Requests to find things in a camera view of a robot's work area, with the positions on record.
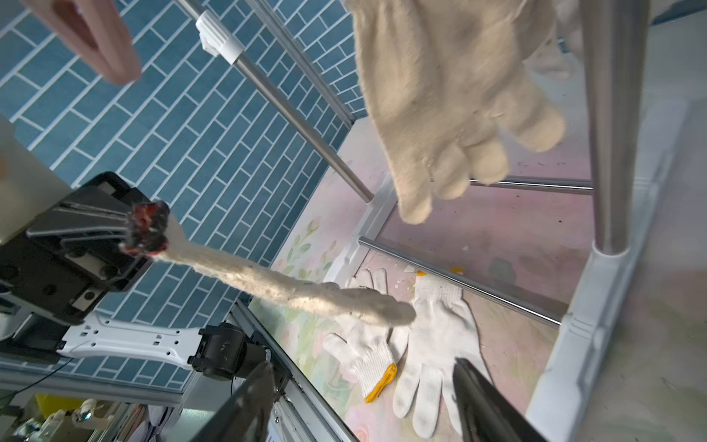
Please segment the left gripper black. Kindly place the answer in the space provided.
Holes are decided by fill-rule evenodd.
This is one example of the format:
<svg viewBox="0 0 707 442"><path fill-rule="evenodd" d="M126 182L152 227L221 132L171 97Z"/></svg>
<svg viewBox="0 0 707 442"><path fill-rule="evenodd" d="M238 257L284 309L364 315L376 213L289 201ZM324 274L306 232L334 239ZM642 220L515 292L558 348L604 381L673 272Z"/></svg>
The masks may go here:
<svg viewBox="0 0 707 442"><path fill-rule="evenodd" d="M129 291L152 264L121 248L128 215L147 200L105 172L37 215L1 247L2 304L76 326L107 294Z"/></svg>

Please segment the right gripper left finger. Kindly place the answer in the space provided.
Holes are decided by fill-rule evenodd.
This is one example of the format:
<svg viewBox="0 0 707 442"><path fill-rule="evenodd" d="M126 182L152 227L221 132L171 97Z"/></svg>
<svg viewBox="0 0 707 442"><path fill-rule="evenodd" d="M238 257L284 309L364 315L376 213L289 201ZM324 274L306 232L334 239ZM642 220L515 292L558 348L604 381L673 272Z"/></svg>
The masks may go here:
<svg viewBox="0 0 707 442"><path fill-rule="evenodd" d="M266 441L274 401L274 369L271 363L263 362L256 366L191 441Z"/></svg>

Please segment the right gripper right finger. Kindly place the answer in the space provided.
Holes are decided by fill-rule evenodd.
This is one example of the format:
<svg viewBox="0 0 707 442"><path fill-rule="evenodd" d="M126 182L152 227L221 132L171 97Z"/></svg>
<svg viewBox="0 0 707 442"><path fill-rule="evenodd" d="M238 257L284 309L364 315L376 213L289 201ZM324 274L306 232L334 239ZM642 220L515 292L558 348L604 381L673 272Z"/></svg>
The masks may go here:
<svg viewBox="0 0 707 442"><path fill-rule="evenodd" d="M452 379L464 442L546 441L468 359L456 359Z"/></svg>

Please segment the beige glove dark cuff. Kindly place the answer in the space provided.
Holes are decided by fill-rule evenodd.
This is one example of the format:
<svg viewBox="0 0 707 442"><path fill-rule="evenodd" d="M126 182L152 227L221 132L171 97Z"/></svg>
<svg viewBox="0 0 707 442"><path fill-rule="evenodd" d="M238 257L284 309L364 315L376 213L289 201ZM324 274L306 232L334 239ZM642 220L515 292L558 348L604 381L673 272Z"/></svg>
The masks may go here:
<svg viewBox="0 0 707 442"><path fill-rule="evenodd" d="M222 250L189 241L163 201L135 204L125 216L123 252L188 266L239 291L279 306L331 318L348 317L375 326L402 326L414 308L372 288L342 288L278 273Z"/></svg>

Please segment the white cotton glove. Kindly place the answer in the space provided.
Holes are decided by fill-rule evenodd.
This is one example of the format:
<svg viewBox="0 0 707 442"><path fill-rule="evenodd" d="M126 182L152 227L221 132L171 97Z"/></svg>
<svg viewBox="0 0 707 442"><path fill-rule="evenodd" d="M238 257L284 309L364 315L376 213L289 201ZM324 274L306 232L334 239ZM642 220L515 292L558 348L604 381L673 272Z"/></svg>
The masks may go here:
<svg viewBox="0 0 707 442"><path fill-rule="evenodd" d="M372 403L397 377L410 329L369 325L344 316L336 321L342 334L327 334L322 348L356 378L365 402Z"/></svg>

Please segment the pink clip hanger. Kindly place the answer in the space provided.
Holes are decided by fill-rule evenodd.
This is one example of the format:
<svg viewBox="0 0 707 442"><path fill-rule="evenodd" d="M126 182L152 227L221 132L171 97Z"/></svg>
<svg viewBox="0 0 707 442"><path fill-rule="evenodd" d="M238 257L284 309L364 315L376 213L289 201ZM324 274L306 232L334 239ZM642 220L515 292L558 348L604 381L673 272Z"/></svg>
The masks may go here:
<svg viewBox="0 0 707 442"><path fill-rule="evenodd" d="M140 58L112 0L33 0L23 5L106 80L126 85L140 79Z"/></svg>

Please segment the beige cotton glove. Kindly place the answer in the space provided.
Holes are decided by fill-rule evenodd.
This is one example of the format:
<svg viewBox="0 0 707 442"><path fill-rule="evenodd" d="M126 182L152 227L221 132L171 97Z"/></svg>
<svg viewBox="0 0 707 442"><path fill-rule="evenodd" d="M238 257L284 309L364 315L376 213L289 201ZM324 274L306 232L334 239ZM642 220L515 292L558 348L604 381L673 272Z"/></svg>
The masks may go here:
<svg viewBox="0 0 707 442"><path fill-rule="evenodd" d="M509 171L500 132L556 147L565 117L528 77L566 77L550 1L350 1L356 65L401 218Z"/></svg>

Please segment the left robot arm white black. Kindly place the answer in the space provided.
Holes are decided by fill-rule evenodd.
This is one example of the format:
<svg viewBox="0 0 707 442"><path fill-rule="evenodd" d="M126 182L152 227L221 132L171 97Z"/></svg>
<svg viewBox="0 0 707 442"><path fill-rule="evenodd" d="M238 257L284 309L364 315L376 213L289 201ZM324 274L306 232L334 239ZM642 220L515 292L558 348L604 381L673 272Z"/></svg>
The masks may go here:
<svg viewBox="0 0 707 442"><path fill-rule="evenodd" d="M171 329L98 313L106 295L129 290L151 265L145 254L122 251L129 228L160 219L143 193L105 172L4 241L2 355L48 365L62 358L139 358L218 380L246 378L269 361L260 333L226 322Z"/></svg>

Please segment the white glove yellow cuff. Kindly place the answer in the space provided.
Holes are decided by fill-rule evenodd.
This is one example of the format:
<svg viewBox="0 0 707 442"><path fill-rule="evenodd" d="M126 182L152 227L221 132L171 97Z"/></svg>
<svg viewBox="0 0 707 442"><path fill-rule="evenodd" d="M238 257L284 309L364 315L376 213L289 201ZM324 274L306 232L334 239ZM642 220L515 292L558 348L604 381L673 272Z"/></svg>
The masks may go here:
<svg viewBox="0 0 707 442"><path fill-rule="evenodd" d="M437 276L419 272L412 306L416 318L407 327L393 331L390 343L405 353L405 363L393 397L393 412L403 418L413 412L417 436L432 438L445 403L449 420L461 432L453 385L458 358L466 359L487 380L491 376L482 358L477 324L460 287Z"/></svg>

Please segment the metal clothes drying rack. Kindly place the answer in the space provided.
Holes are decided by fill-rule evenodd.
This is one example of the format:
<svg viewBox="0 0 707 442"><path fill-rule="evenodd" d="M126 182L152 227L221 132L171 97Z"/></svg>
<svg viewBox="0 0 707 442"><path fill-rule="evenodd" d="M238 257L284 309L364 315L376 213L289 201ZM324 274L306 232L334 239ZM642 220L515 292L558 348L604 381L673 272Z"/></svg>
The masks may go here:
<svg viewBox="0 0 707 442"><path fill-rule="evenodd" d="M687 84L679 83L687 78L682 75L688 74L683 68L697 67L697 62L689 59L699 55L697 43L706 38L706 1L678 2L658 23L648 39L648 80L657 95L650 96L650 101L646 98L648 108L642 112L648 112L651 124L667 124L668 117L674 116L675 99L690 95L683 88ZM355 161L352 168L356 173L364 174L370 167L370 186L379 188L382 178L377 174L382 166L374 164L373 158L382 158L382 154L368 145L373 141L364 141L364 134L373 139L369 123L366 120L354 126L344 143L344 158ZM525 162L514 166L514 171L521 168L519 173L524 177L587 178L585 132L585 127L573 129L570 145L543 157L551 158L552 165ZM687 173L685 158L681 158L685 153L678 158L680 176ZM335 239L339 245L333 250L344 251L344 237L352 233L364 207L334 175L327 171L320 182L316 197L277 255L276 270L295 263L292 275L295 270L315 270L315 252L324 253L324 246ZM688 238L701 237L695 233L698 225L688 220L692 213L688 209L699 209L701 204L696 196L688 196L685 203L677 195L682 186L680 176L670 179L678 182L669 184L666 201L657 209L657 224L651 230L657 236L648 241L638 265L614 331L614 343L609 346L606 376L600 376L578 440L706 441L706 411L692 401L693 393L706 393L705 376L700 375L706 359L703 353L696 353L706 345L706 338L698 336L706 327L698 321L706 314L706 299L701 293L706 283L700 273L701 266L706 266L701 261L706 255L697 250L701 246L692 237ZM471 187L462 198L439 204L421 226L405 225L396 208L377 241L436 265L460 264L466 276L494 289L507 289L523 297L523 290L538 292L541 300L569 303L590 254L591 206L589 196ZM305 221L316 221L312 228L319 226L319 233L304 241L312 242L312 249L303 258L285 263L285 252L294 248L296 234L305 236ZM386 268L390 293L412 296L412 270L405 274L402 262L366 250L361 265ZM465 291L463 297L479 325L480 349L493 381L524 412L557 330L476 292ZM401 422L393 416L394 389L382 396L380 404L363 405L360 393L349 383L355 379L340 373L338 363L324 353L321 341L327 333L338 330L334 322L257 298L249 309L358 438L422 440L412 430L411 417Z"/></svg>

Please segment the aluminium front rail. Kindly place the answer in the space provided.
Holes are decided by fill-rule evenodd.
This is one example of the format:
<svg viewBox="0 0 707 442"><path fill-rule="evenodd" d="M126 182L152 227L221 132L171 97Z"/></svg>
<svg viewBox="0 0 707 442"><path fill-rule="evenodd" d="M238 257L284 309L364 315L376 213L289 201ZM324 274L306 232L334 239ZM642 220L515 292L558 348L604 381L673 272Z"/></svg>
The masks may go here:
<svg viewBox="0 0 707 442"><path fill-rule="evenodd" d="M33 364L52 363L53 374L39 389L61 396L77 396L122 403L176 408L186 392L158 392L144 388L60 377L60 361L89 357L117 357L129 362L156 362L232 385L263 362L274 369L275 401L287 440L353 441L354 433L334 412L295 363L242 304L235 305L237 323L204 328L171 329L118 322L95 312L79 326L65 326L30 312L13 309L1 314L1 354Z"/></svg>

